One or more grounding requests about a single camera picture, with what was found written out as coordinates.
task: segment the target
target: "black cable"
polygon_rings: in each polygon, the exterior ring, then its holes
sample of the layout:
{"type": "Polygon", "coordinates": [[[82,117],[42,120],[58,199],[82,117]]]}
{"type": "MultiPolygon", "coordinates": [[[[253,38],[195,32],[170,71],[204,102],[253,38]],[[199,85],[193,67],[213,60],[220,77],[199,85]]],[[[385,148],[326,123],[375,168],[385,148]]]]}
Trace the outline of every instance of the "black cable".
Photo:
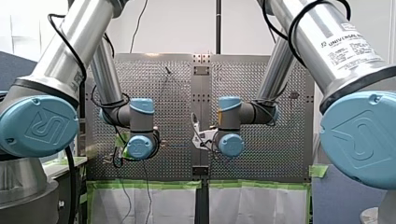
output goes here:
{"type": "Polygon", "coordinates": [[[134,49],[134,38],[136,37],[137,31],[139,30],[140,20],[142,19],[143,13],[146,11],[148,2],[149,2],[149,0],[146,0],[145,5],[143,6],[143,9],[140,12],[139,18],[137,19],[136,29],[134,30],[134,36],[132,37],[131,49],[129,50],[130,53],[132,53],[132,49],[134,49]]]}
{"type": "Polygon", "coordinates": [[[72,149],[70,146],[64,149],[67,157],[67,164],[69,165],[70,173],[70,213],[69,213],[69,224],[74,224],[77,207],[77,175],[76,168],[73,160],[72,149]]]}
{"type": "Polygon", "coordinates": [[[258,104],[255,101],[250,101],[250,103],[252,105],[257,106],[261,111],[263,111],[265,114],[267,114],[271,118],[272,122],[268,122],[265,125],[270,126],[270,127],[276,126],[276,120],[275,120],[274,116],[267,109],[265,109],[262,105],[258,104]]]}
{"type": "Polygon", "coordinates": [[[73,47],[70,45],[69,41],[67,40],[66,36],[63,34],[63,32],[56,26],[55,22],[53,21],[52,17],[55,18],[64,18],[64,15],[56,15],[56,14],[49,14],[48,19],[49,23],[51,24],[52,28],[55,30],[55,32],[58,34],[58,36],[64,41],[66,46],[70,49],[70,51],[73,53],[73,56],[75,57],[79,70],[81,71],[82,74],[82,80],[81,84],[85,82],[87,79],[87,71],[85,70],[85,65],[84,62],[79,58],[78,54],[76,51],[73,49],[73,47]]]}
{"type": "Polygon", "coordinates": [[[198,132],[194,129],[194,118],[196,118],[195,117],[195,114],[194,113],[191,113],[191,125],[192,125],[192,129],[194,130],[194,132],[195,132],[195,135],[197,135],[197,138],[201,141],[201,144],[202,144],[202,146],[204,146],[207,150],[209,150],[209,151],[213,151],[213,141],[212,141],[212,148],[209,148],[206,144],[205,144],[205,142],[204,142],[204,140],[202,140],[202,138],[201,138],[201,136],[198,134],[198,132]]]}
{"type": "Polygon", "coordinates": [[[151,204],[152,204],[152,199],[151,199],[151,195],[149,194],[149,175],[148,175],[148,170],[146,169],[146,163],[145,161],[143,162],[143,170],[145,171],[145,176],[146,176],[146,186],[148,189],[148,198],[149,198],[149,206],[148,206],[148,216],[146,217],[146,224],[148,224],[149,222],[149,215],[151,213],[151,204]]]}
{"type": "Polygon", "coordinates": [[[4,101],[4,99],[6,99],[6,93],[2,93],[0,94],[0,102],[4,101]]]}
{"type": "Polygon", "coordinates": [[[123,165],[123,161],[121,159],[120,164],[116,163],[116,158],[118,157],[117,156],[118,154],[119,154],[119,152],[117,151],[117,147],[114,147],[114,152],[113,152],[113,157],[112,157],[113,166],[117,169],[120,169],[123,165]]]}
{"type": "Polygon", "coordinates": [[[157,146],[155,147],[154,151],[151,153],[151,155],[149,155],[148,159],[151,159],[153,157],[155,157],[158,153],[158,151],[160,151],[160,146],[161,146],[161,140],[160,138],[157,136],[156,133],[154,133],[154,141],[156,142],[157,146]]]}
{"type": "Polygon", "coordinates": [[[87,166],[86,165],[83,165],[82,166],[82,168],[80,168],[80,169],[82,169],[82,172],[81,173],[78,173],[78,177],[79,177],[79,186],[78,186],[78,193],[77,193],[77,208],[76,208],[76,214],[77,213],[79,213],[79,208],[80,208],[80,206],[79,206],[79,204],[80,204],[80,195],[81,195],[81,190],[82,190],[82,181],[84,180],[84,176],[85,176],[85,173],[86,173],[86,171],[87,171],[87,166]]]}
{"type": "Polygon", "coordinates": [[[267,25],[270,27],[270,29],[273,30],[277,35],[287,40],[288,38],[284,34],[282,34],[282,32],[276,29],[276,27],[271,23],[270,19],[268,19],[268,15],[265,9],[265,5],[266,5],[265,3],[266,3],[265,0],[262,1],[262,15],[264,16],[265,22],[267,22],[267,25]]]}
{"type": "MultiPolygon", "coordinates": [[[[115,125],[117,122],[115,122],[114,119],[111,118],[111,116],[107,113],[106,109],[107,109],[107,108],[114,109],[114,108],[117,108],[117,107],[121,107],[121,106],[127,105],[128,102],[131,101],[131,97],[130,97],[128,94],[126,94],[126,93],[123,92],[122,95],[123,95],[124,97],[126,97],[126,100],[124,100],[124,102],[123,102],[121,105],[118,105],[118,106],[114,106],[114,105],[102,105],[102,104],[96,102],[95,99],[94,99],[95,90],[96,90],[96,85],[92,88],[92,91],[91,91],[91,101],[93,102],[94,105],[96,105],[97,107],[99,107],[99,108],[102,109],[102,111],[103,111],[104,115],[106,116],[107,120],[110,121],[110,123],[111,123],[111,125],[114,127],[116,133],[120,136],[120,132],[119,132],[119,130],[117,129],[117,126],[115,125]]],[[[124,126],[124,125],[121,125],[119,122],[118,122],[118,124],[119,124],[119,126],[120,126],[121,128],[128,128],[128,127],[126,127],[126,126],[124,126]]]]}
{"type": "Polygon", "coordinates": [[[111,48],[111,57],[114,58],[115,55],[115,50],[114,50],[114,46],[113,43],[111,43],[110,37],[108,37],[107,33],[105,33],[105,35],[103,36],[103,39],[108,43],[108,45],[111,48]]]}
{"type": "Polygon", "coordinates": [[[271,34],[271,37],[272,37],[272,38],[273,38],[273,40],[274,40],[274,44],[276,44],[275,35],[274,35],[274,32],[273,32],[273,30],[271,30],[270,26],[268,26],[268,30],[269,30],[269,32],[270,32],[270,34],[271,34]]]}
{"type": "Polygon", "coordinates": [[[124,217],[124,218],[122,219],[122,221],[121,221],[121,224],[122,224],[122,223],[125,221],[125,219],[129,216],[129,214],[131,214],[131,211],[132,211],[132,202],[131,202],[131,197],[129,196],[128,192],[127,192],[126,189],[125,189],[125,186],[124,186],[124,183],[123,183],[123,179],[122,179],[121,176],[120,176],[119,170],[116,169],[116,172],[117,172],[117,178],[118,178],[118,179],[120,180],[120,182],[121,182],[122,190],[123,190],[123,192],[125,193],[126,197],[128,198],[128,202],[129,202],[129,209],[128,209],[127,214],[125,215],[125,217],[124,217]]]}
{"type": "MultiPolygon", "coordinates": [[[[350,9],[350,5],[346,0],[337,0],[338,2],[342,3],[344,5],[344,7],[346,8],[346,18],[350,21],[350,17],[351,17],[351,9],[350,9]]],[[[300,64],[302,64],[303,66],[305,66],[305,63],[303,62],[303,59],[300,57],[300,55],[297,53],[296,48],[294,47],[293,43],[292,43],[292,38],[293,38],[293,33],[296,30],[300,20],[303,18],[303,16],[309,12],[312,8],[314,8],[315,6],[319,5],[319,4],[328,4],[329,2],[325,1],[325,0],[317,0],[315,2],[311,2],[309,4],[307,4],[303,10],[301,10],[299,12],[299,14],[297,14],[297,16],[294,18],[294,20],[291,22],[289,31],[288,31],[288,42],[289,42],[289,47],[291,52],[293,53],[294,57],[299,61],[300,64]]]]}

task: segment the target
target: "wire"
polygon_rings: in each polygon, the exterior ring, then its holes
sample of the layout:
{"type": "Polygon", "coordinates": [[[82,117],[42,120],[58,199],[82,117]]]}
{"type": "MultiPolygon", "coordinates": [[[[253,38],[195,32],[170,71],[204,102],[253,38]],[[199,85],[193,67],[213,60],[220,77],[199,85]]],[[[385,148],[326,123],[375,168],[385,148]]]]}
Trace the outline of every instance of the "wire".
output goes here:
{"type": "Polygon", "coordinates": [[[117,172],[117,177],[119,178],[120,182],[121,182],[121,186],[122,186],[122,190],[125,193],[126,197],[128,198],[128,202],[129,202],[129,209],[127,214],[125,215],[125,217],[122,219],[121,224],[125,221],[125,219],[129,216],[129,214],[131,214],[132,211],[132,202],[131,202],[131,197],[129,196],[128,192],[125,189],[124,183],[123,183],[123,179],[120,177],[120,172],[118,169],[116,169],[117,172]]]}
{"type": "Polygon", "coordinates": [[[279,102],[276,99],[279,98],[283,94],[283,92],[285,92],[286,88],[288,87],[288,83],[289,82],[287,82],[285,84],[285,86],[283,87],[283,89],[273,98],[271,98],[271,99],[254,99],[253,101],[256,103],[263,103],[263,104],[264,103],[278,104],[279,102]]]}
{"type": "Polygon", "coordinates": [[[129,50],[130,53],[132,53],[132,49],[134,49],[134,38],[136,37],[137,31],[139,30],[140,20],[142,19],[143,13],[146,11],[148,2],[149,2],[149,0],[146,0],[145,5],[143,6],[143,9],[140,12],[139,18],[137,19],[136,29],[134,30],[134,36],[132,37],[131,49],[129,50]]]}
{"type": "MultiPolygon", "coordinates": [[[[48,20],[52,28],[55,30],[55,32],[58,34],[58,36],[62,39],[62,41],[66,44],[66,46],[70,49],[72,52],[75,60],[77,61],[78,67],[81,70],[82,74],[82,80],[80,84],[83,84],[85,80],[87,79],[87,71],[85,70],[85,65],[84,62],[79,58],[78,54],[76,51],[73,49],[73,47],[70,45],[69,41],[67,40],[66,36],[61,32],[61,30],[56,26],[55,22],[53,21],[53,17],[55,18],[64,18],[64,15],[56,15],[56,14],[49,14],[48,15],[48,20]]],[[[69,165],[69,172],[70,172],[70,213],[69,213],[69,224],[74,223],[75,221],[75,216],[77,212],[77,175],[76,175],[76,169],[75,169],[75,164],[73,160],[73,154],[70,146],[66,147],[64,150],[66,157],[67,157],[67,163],[69,165]]]]}
{"type": "Polygon", "coordinates": [[[99,107],[99,108],[102,109],[102,111],[103,111],[103,113],[105,114],[106,118],[110,121],[111,125],[114,127],[116,133],[120,136],[120,132],[119,132],[119,130],[117,129],[117,126],[116,126],[115,124],[116,124],[116,123],[119,124],[119,126],[120,126],[121,128],[128,128],[128,127],[122,125],[122,124],[120,123],[119,120],[118,120],[118,122],[116,122],[113,118],[111,118],[111,116],[107,113],[106,109],[107,109],[107,108],[110,108],[110,109],[120,108],[121,106],[127,105],[128,102],[130,102],[131,97],[130,97],[128,94],[126,94],[126,93],[123,92],[122,95],[123,95],[124,97],[126,97],[126,100],[124,100],[124,102],[123,102],[121,105],[118,105],[118,106],[114,106],[114,105],[102,105],[102,104],[96,102],[95,99],[94,99],[94,92],[95,92],[95,90],[96,90],[96,85],[92,88],[92,91],[91,91],[91,101],[93,102],[94,105],[96,105],[97,107],[99,107]]]}
{"type": "MultiPolygon", "coordinates": [[[[350,21],[351,18],[351,9],[350,9],[350,5],[346,0],[337,0],[338,2],[342,3],[344,5],[344,7],[346,8],[346,18],[350,21]]],[[[309,4],[307,4],[303,10],[301,10],[299,12],[299,14],[297,14],[297,16],[294,18],[294,20],[291,22],[289,31],[288,31],[288,42],[289,42],[289,47],[290,50],[292,52],[292,54],[294,55],[294,57],[297,59],[297,61],[299,61],[300,64],[302,64],[305,67],[305,63],[303,62],[303,59],[301,58],[301,56],[297,53],[296,48],[294,47],[293,43],[292,43],[292,38],[293,38],[293,33],[294,31],[297,29],[297,26],[300,22],[300,20],[303,18],[303,16],[308,13],[312,8],[314,8],[315,6],[319,5],[319,4],[327,4],[327,1],[324,0],[317,0],[315,2],[311,2],[309,4]]]]}
{"type": "Polygon", "coordinates": [[[0,93],[0,103],[6,99],[7,93],[0,93]]]}
{"type": "Polygon", "coordinates": [[[276,126],[276,120],[275,120],[274,116],[273,116],[267,109],[265,109],[262,105],[259,105],[259,104],[258,104],[257,102],[255,102],[255,101],[250,101],[250,103],[251,103],[252,105],[257,106],[261,111],[263,111],[265,114],[267,114],[267,115],[271,118],[271,121],[272,121],[272,122],[268,122],[268,123],[266,123],[265,125],[270,126],[270,127],[276,126]]]}
{"type": "Polygon", "coordinates": [[[108,37],[107,33],[105,33],[105,35],[103,36],[103,39],[108,43],[108,45],[111,48],[111,57],[114,58],[115,55],[115,50],[114,50],[114,46],[113,43],[111,43],[110,37],[108,37]]]}
{"type": "Polygon", "coordinates": [[[273,40],[274,40],[274,44],[276,44],[276,39],[275,39],[273,30],[271,30],[271,28],[270,28],[269,26],[268,26],[268,30],[270,31],[271,37],[272,37],[273,40]]]}
{"type": "Polygon", "coordinates": [[[267,22],[268,27],[270,28],[270,30],[273,30],[277,35],[287,40],[288,38],[284,34],[282,34],[282,32],[276,29],[276,27],[271,23],[270,19],[268,19],[265,5],[266,5],[266,1],[264,0],[262,1],[262,15],[264,16],[264,20],[265,22],[267,22]]]}
{"type": "Polygon", "coordinates": [[[195,114],[194,113],[191,113],[191,125],[192,125],[192,129],[194,130],[194,132],[195,132],[195,135],[197,135],[197,137],[198,137],[198,139],[201,141],[201,144],[202,144],[202,146],[204,146],[207,150],[209,150],[209,151],[213,151],[213,140],[212,140],[212,149],[211,148],[209,148],[207,145],[206,145],[206,143],[204,142],[204,140],[201,138],[201,136],[198,134],[198,132],[195,130],[195,128],[194,128],[194,118],[195,118],[195,114]]]}
{"type": "Polygon", "coordinates": [[[69,224],[73,224],[75,222],[75,216],[77,212],[77,175],[76,168],[73,160],[72,149],[70,146],[67,146],[64,149],[67,157],[67,164],[69,165],[69,173],[70,173],[70,213],[69,213],[69,224]]]}
{"type": "Polygon", "coordinates": [[[82,166],[82,172],[78,173],[78,175],[79,175],[79,186],[78,186],[78,193],[77,193],[77,210],[76,210],[76,214],[79,213],[79,210],[80,210],[80,206],[79,205],[80,205],[80,199],[81,199],[80,195],[81,195],[81,191],[82,191],[82,181],[84,181],[84,177],[86,175],[86,172],[87,172],[87,166],[83,165],[82,166]]]}
{"type": "Polygon", "coordinates": [[[149,175],[148,175],[148,170],[146,169],[145,161],[142,161],[142,162],[143,162],[143,170],[145,171],[145,176],[146,176],[146,186],[147,186],[147,189],[148,189],[148,199],[149,199],[148,216],[146,217],[146,224],[148,224],[149,215],[151,214],[152,199],[151,199],[151,195],[149,194],[149,175]]]}
{"type": "Polygon", "coordinates": [[[82,80],[81,83],[84,83],[85,80],[87,80],[87,71],[85,70],[85,65],[84,62],[79,58],[78,54],[76,51],[73,49],[73,47],[70,45],[69,41],[67,40],[66,36],[63,34],[63,32],[56,26],[55,22],[53,21],[52,17],[55,18],[64,18],[64,15],[56,15],[56,14],[49,14],[48,19],[49,23],[51,24],[52,28],[55,30],[55,32],[58,34],[58,36],[64,41],[66,46],[70,49],[70,51],[73,53],[73,56],[75,57],[78,67],[81,71],[82,74],[82,80]]]}

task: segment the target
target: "blue joint cap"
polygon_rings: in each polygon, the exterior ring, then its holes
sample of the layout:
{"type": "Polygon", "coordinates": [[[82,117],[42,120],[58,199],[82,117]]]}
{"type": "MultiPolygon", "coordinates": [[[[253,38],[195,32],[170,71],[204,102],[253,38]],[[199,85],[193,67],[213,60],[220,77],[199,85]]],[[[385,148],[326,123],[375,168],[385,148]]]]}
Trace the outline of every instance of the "blue joint cap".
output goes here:
{"type": "Polygon", "coordinates": [[[236,133],[224,135],[219,141],[219,149],[222,154],[228,157],[237,157],[244,150],[245,143],[241,136],[236,133]]]}
{"type": "Polygon", "coordinates": [[[154,114],[154,103],[149,98],[134,98],[129,103],[133,110],[143,114],[154,114]]]}
{"type": "Polygon", "coordinates": [[[0,148],[17,157],[46,157],[67,147],[77,131],[76,110],[65,100],[24,98],[0,115],[0,148]]]}
{"type": "Polygon", "coordinates": [[[242,104],[239,96],[222,96],[219,98],[219,110],[226,111],[234,109],[242,104]]]}
{"type": "Polygon", "coordinates": [[[360,91],[337,100],[321,121],[332,163],[367,186],[396,189],[396,93],[360,91]]]}
{"type": "Polygon", "coordinates": [[[106,122],[107,124],[112,124],[112,123],[110,122],[110,120],[108,120],[108,118],[104,115],[103,109],[102,109],[102,108],[99,110],[99,118],[100,118],[101,120],[103,120],[104,122],[106,122]]]}
{"type": "Polygon", "coordinates": [[[128,155],[138,161],[147,159],[153,149],[151,140],[143,135],[132,137],[127,145],[128,155]]]}

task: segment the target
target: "pegboard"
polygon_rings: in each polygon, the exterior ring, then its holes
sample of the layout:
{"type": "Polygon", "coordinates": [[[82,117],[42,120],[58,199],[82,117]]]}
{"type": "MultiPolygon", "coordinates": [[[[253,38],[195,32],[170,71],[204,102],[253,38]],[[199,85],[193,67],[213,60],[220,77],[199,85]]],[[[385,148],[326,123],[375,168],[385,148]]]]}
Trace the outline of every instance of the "pegboard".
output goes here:
{"type": "MultiPolygon", "coordinates": [[[[115,130],[99,119],[99,108],[87,102],[87,139],[89,179],[118,177],[145,179],[145,169],[151,180],[191,180],[191,56],[140,54],[117,56],[116,68],[121,89],[131,97],[152,98],[155,104],[154,125],[165,141],[158,154],[143,162],[125,162],[116,171],[112,166],[115,130]]],[[[92,87],[87,87],[87,96],[92,87]]]]}
{"type": "MultiPolygon", "coordinates": [[[[268,56],[212,55],[210,62],[205,65],[210,68],[210,78],[203,77],[197,83],[197,76],[193,73],[197,62],[194,62],[193,55],[118,55],[116,67],[122,91],[132,97],[154,100],[154,124],[159,127],[162,139],[166,141],[157,156],[146,161],[148,178],[192,179],[191,169],[198,149],[191,146],[191,111],[196,109],[197,104],[191,97],[191,87],[203,90],[202,94],[210,96],[210,103],[200,105],[201,111],[211,111],[201,114],[208,116],[208,121],[204,121],[201,126],[215,124],[220,96],[240,95],[243,100],[255,98],[268,59],[268,56]],[[197,88],[196,85],[211,88],[197,88]]],[[[142,162],[126,162],[118,173],[109,162],[109,155],[114,149],[115,132],[114,128],[99,119],[99,109],[89,102],[92,86],[90,79],[86,88],[87,154],[90,158],[88,178],[113,179],[122,176],[144,179],[142,162]]],[[[313,90],[313,81],[306,71],[301,66],[294,68],[288,87],[279,99],[280,120],[276,126],[242,126],[246,150],[232,161],[222,157],[213,158],[209,154],[207,163],[202,165],[210,166],[210,177],[307,181],[312,154],[313,90]],[[299,94],[297,99],[289,98],[293,92],[299,94]]]]}
{"type": "MultiPolygon", "coordinates": [[[[237,95],[244,101],[255,99],[268,60],[269,57],[260,56],[212,57],[212,123],[218,120],[219,97],[237,95]]],[[[278,98],[280,114],[276,126],[242,125],[244,152],[233,160],[209,155],[210,178],[309,181],[313,91],[312,78],[297,64],[285,91],[278,98]]]]}

